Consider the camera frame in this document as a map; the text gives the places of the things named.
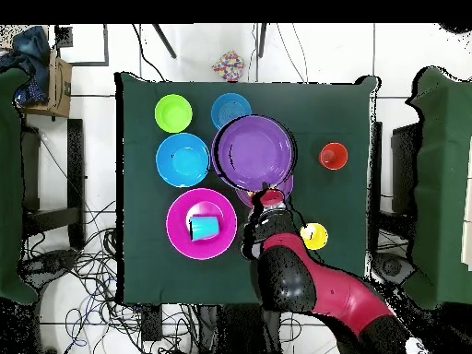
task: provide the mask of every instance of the purple plate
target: purple plate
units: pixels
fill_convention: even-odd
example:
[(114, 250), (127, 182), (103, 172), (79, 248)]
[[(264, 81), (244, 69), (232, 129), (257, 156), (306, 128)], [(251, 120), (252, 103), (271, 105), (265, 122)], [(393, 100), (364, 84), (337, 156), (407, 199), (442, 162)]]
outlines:
[[(282, 182), (279, 186), (277, 186), (277, 189), (280, 190), (285, 198), (287, 198), (291, 191), (293, 190), (293, 175), (290, 175), (289, 178), (287, 178), (284, 182)], [(247, 194), (246, 191), (236, 189), (236, 194), (238, 197), (243, 201), (245, 205), (248, 207), (253, 207), (253, 202), (251, 201), (251, 197)]]
[(237, 119), (217, 132), (212, 159), (218, 176), (245, 191), (261, 191), (263, 183), (277, 186), (293, 163), (289, 133), (276, 121), (259, 115)]

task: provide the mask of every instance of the cup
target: cup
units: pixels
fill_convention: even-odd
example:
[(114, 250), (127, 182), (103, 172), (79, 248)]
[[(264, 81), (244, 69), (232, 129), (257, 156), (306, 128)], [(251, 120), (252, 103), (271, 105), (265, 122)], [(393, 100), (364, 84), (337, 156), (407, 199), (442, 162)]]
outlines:
[(342, 144), (326, 144), (318, 155), (320, 164), (328, 170), (340, 170), (348, 161), (348, 150)]
[(191, 216), (190, 238), (192, 242), (211, 239), (219, 234), (219, 224), (216, 216)]
[(306, 248), (309, 250), (319, 250), (325, 247), (328, 242), (328, 232), (326, 228), (315, 222), (311, 222), (306, 227), (301, 227), (300, 236), (303, 238)]

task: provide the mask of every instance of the blue cup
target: blue cup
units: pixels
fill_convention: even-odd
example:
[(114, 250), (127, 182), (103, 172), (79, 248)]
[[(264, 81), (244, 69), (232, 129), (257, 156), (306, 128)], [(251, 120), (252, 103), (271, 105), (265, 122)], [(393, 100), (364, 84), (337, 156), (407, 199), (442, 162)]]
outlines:
[(190, 238), (192, 242), (210, 239), (219, 234), (218, 219), (215, 216), (191, 216)]

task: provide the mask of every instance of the dark green tablecloth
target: dark green tablecloth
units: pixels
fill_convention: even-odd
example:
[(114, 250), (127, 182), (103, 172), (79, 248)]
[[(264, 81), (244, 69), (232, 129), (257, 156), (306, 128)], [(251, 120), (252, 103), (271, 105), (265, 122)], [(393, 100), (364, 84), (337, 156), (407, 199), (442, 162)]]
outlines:
[[(118, 113), (117, 121), (124, 121), (124, 301), (256, 302), (248, 263), (239, 253), (239, 237), (224, 254), (204, 262), (179, 254), (168, 240), (168, 209), (188, 189), (171, 187), (156, 170), (156, 151), (169, 134), (156, 125), (154, 108), (167, 94), (188, 99), (194, 117), (185, 132), (201, 137), (208, 148), (216, 133), (211, 106), (223, 93), (242, 94), (253, 113), (284, 124), (295, 135), (299, 152), (294, 207), (307, 222), (327, 228), (328, 244), (319, 254), (329, 265), (363, 275), (369, 96), (375, 77), (358, 85), (150, 83), (123, 73), (121, 82), (124, 118)], [(327, 171), (317, 162), (319, 150), (332, 141), (348, 148), (348, 164), (341, 171)], [(238, 225), (246, 221), (249, 208), (214, 172), (197, 187), (224, 194), (236, 210)]]

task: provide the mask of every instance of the light blue bowl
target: light blue bowl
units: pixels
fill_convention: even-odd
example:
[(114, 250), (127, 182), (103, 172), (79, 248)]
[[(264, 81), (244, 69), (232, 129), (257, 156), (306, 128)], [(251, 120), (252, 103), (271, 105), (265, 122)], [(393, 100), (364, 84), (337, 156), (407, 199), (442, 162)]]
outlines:
[(159, 175), (175, 187), (190, 187), (200, 183), (210, 168), (205, 143), (197, 136), (179, 133), (167, 137), (156, 153)]
[(211, 108), (211, 120), (217, 129), (236, 118), (251, 115), (251, 105), (240, 94), (223, 94), (215, 100)]

